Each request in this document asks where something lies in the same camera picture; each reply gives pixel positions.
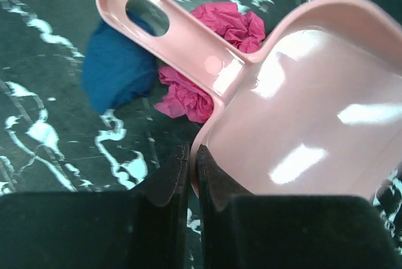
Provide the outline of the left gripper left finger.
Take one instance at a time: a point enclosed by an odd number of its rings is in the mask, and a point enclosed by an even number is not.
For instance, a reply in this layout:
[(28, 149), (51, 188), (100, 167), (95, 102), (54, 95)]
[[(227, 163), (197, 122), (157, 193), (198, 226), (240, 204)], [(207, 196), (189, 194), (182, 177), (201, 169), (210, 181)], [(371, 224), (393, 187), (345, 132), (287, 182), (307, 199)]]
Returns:
[(189, 147), (131, 190), (1, 198), (2, 268), (183, 268)]

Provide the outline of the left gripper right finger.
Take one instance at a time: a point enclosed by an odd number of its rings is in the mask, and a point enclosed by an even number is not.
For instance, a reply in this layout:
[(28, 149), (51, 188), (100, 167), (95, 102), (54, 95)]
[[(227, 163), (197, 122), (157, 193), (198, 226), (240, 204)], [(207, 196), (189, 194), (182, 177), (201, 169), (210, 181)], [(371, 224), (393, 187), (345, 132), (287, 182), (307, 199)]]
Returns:
[(206, 146), (196, 156), (205, 268), (400, 268), (379, 213), (362, 197), (254, 195)]

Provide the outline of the pink plastic dustpan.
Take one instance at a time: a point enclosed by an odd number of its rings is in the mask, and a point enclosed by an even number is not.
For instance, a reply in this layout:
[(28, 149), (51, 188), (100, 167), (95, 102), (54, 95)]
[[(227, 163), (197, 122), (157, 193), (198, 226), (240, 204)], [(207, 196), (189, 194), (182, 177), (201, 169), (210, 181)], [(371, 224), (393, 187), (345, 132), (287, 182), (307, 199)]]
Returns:
[(96, 0), (102, 19), (208, 93), (194, 139), (253, 194), (371, 198), (401, 163), (401, 25), (369, 0), (312, 0), (242, 53), (173, 0)]

